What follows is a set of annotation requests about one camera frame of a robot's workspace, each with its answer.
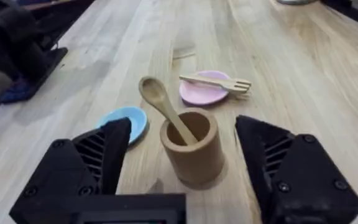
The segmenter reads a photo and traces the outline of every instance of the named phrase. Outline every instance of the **metal object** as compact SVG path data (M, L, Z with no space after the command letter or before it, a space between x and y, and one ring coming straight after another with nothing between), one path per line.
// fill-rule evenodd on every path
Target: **metal object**
M264 224L348 224L358 196L310 134L237 117L248 174Z
M291 190L290 186L284 182L280 182L278 184L278 189L280 189L280 191L284 193L287 193Z
M336 180L334 185L338 190L347 190L347 184L343 181Z
M307 142L307 143L313 143L316 141L316 138L314 138L312 135L307 134L305 136L303 136L303 139Z

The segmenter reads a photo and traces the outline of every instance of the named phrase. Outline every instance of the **pink plate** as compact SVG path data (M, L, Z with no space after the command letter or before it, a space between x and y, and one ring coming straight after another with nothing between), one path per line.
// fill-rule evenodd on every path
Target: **pink plate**
M203 71L198 72L198 75L220 79L230 78L225 73L219 71ZM179 93L184 101L194 105L208 105L215 103L223 99L228 94L226 90L223 90L218 86L196 82L192 83L188 81L182 81L179 86Z

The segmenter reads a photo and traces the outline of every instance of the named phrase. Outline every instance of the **wood grain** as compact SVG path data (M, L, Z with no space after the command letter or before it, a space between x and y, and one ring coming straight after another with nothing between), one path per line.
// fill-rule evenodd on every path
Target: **wood grain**
M358 193L358 23L319 2L97 0L60 45L70 51L37 95L0 107L0 223L12 223L7 213L54 139L129 105L147 112L150 129L127 153L118 191L185 192L188 223L260 223L234 131L239 114L316 135ZM253 84L245 99L207 108L227 164L209 190L177 180L159 141L163 117L137 91L143 76L157 77L181 111L178 76L199 70Z

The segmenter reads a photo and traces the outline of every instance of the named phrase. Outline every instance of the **black plastic part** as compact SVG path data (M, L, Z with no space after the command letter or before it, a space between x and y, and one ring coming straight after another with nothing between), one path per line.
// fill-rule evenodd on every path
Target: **black plastic part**
M318 140L256 119L236 122L264 224L348 224L358 196Z
M351 0L321 0L321 2L358 22L358 10L352 7Z
M130 133L124 118L54 141L10 216L17 224L185 224L184 194L114 194Z

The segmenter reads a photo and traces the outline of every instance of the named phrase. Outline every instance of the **blue plate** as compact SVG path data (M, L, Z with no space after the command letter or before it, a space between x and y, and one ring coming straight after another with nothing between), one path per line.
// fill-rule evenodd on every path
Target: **blue plate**
M96 125L97 128L102 127L109 121L114 121L121 118L129 118L131 121L131 136L129 138L129 144L132 144L138 139L144 132L147 125L147 116L144 110L135 107L128 106L116 109L115 111L107 114L105 117L99 120Z

